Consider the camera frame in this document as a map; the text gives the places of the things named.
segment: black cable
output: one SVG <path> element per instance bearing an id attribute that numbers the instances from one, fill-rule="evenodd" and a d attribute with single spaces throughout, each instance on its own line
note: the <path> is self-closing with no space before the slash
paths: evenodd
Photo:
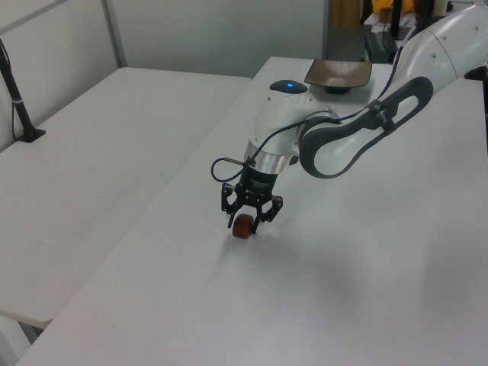
<path id="1" fill-rule="evenodd" d="M 14 102 L 12 102 L 12 136 L 14 137 L 14 141 L 17 141 L 17 137 L 15 136 L 15 128 L 14 128 Z"/>
<path id="2" fill-rule="evenodd" d="M 2 52 L 7 59 L 7 64 L 10 70 L 12 70 L 12 65 L 10 63 L 10 57 L 8 56 L 7 49 L 0 38 L 0 47 L 2 48 Z M 12 126 L 12 137 L 14 137 L 14 141 L 17 141 L 17 137 L 15 136 L 15 128 L 14 128 L 14 102 L 12 102 L 12 118 L 11 118 L 11 126 Z"/>
<path id="3" fill-rule="evenodd" d="M 385 28 L 387 27 L 387 20 L 388 20 L 388 15 L 390 14 L 390 10 L 393 7 L 393 2 L 391 2 L 390 7 L 387 10 L 387 14 L 385 15 L 384 23 L 383 23 L 383 33 L 381 34 L 381 43 L 383 44 L 383 47 L 386 51 L 391 52 L 387 45 L 384 42 L 384 34 L 385 34 Z"/>
<path id="4" fill-rule="evenodd" d="M 396 59 L 395 59 L 395 62 L 393 63 L 393 69 L 391 70 L 391 74 L 390 74 L 390 77 L 387 81 L 387 84 L 384 86 L 383 88 L 383 91 L 380 93 L 380 95 L 377 97 L 377 99 L 381 98 L 383 96 L 383 94 L 387 91 L 387 89 L 390 87 L 390 84 L 393 80 L 393 77 L 395 76 L 395 72 L 397 70 L 397 66 L 398 66 L 398 62 L 400 60 L 400 54 L 402 53 L 402 50 L 403 50 L 403 47 L 400 47 L 398 49 L 398 53 L 396 54 Z M 349 118 L 353 118 L 353 117 L 356 117 L 358 114 L 360 114 L 366 107 L 362 108 L 361 110 L 353 113 L 353 114 L 350 114 L 348 116 L 345 116 L 345 117 L 340 117 L 340 118 L 334 118 L 334 119 L 331 119 L 330 117 L 324 117 L 320 122 L 319 124 L 321 123 L 324 123 L 324 122 L 330 122 L 330 123 L 333 123 L 333 124 L 340 124 L 343 120 L 348 120 Z M 302 121 L 300 122 L 296 122 L 295 124 L 291 124 L 289 126 L 286 126 L 286 127 L 282 127 L 281 129 L 279 130 L 276 130 L 275 132 L 273 132 L 272 134 L 270 134 L 268 137 L 266 137 L 266 139 L 262 142 L 262 144 L 259 146 L 259 148 L 256 150 L 256 152 L 254 153 L 254 155 L 249 158 L 247 161 L 245 161 L 243 164 L 242 164 L 242 169 L 239 170 L 235 175 L 233 175 L 232 177 L 230 178 L 227 178 L 227 179 L 220 179 L 220 178 L 217 178 L 216 175 L 215 175 L 215 172 L 214 172 L 214 169 L 215 169 L 215 165 L 218 163 L 218 162 L 222 162 L 222 161 L 227 161 L 228 158 L 219 158 L 219 159 L 216 159 L 213 163 L 212 163 L 212 166 L 210 167 L 210 174 L 212 175 L 212 178 L 216 181 L 218 181 L 219 183 L 227 183 L 229 181 L 232 181 L 234 179 L 236 179 L 237 177 L 239 177 L 241 174 L 242 174 L 242 171 L 250 166 L 251 164 L 253 164 L 254 162 L 254 159 L 256 158 L 256 156 L 261 152 L 261 150 L 265 147 L 265 145 L 269 142 L 270 139 L 272 139 L 273 137 L 275 137 L 276 135 L 278 135 L 279 133 L 282 133 L 286 130 L 289 130 L 291 128 L 295 128 L 295 127 L 299 127 L 301 126 L 302 124 L 305 124 L 307 121 L 308 121 L 308 118 L 310 116 L 313 116 L 314 114 L 318 114 L 318 113 L 324 113 L 324 112 L 328 112 L 328 111 L 317 111 L 317 112 L 313 112 L 313 113 L 310 113 L 308 114 Z"/>
<path id="5" fill-rule="evenodd" d="M 10 67 L 11 70 L 12 66 L 10 64 L 10 57 L 8 57 L 7 49 L 5 48 L 1 38 L 0 38 L 0 47 L 2 48 L 2 52 L 5 55 L 5 58 L 7 59 L 8 67 Z"/>

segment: white tabletop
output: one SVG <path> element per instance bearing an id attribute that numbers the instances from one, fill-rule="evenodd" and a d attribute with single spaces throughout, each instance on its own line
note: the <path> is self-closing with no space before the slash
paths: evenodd
<path id="1" fill-rule="evenodd" d="M 0 315 L 44 327 L 250 83 L 119 69 L 0 154 Z"/>
<path id="2" fill-rule="evenodd" d="M 479 82 L 459 80 L 340 178 L 296 165 L 284 208 L 235 239 L 210 177 L 245 150 L 271 58 L 20 366 L 482 364 L 488 359 L 488 160 Z M 324 95 L 340 115 L 382 89 Z"/>

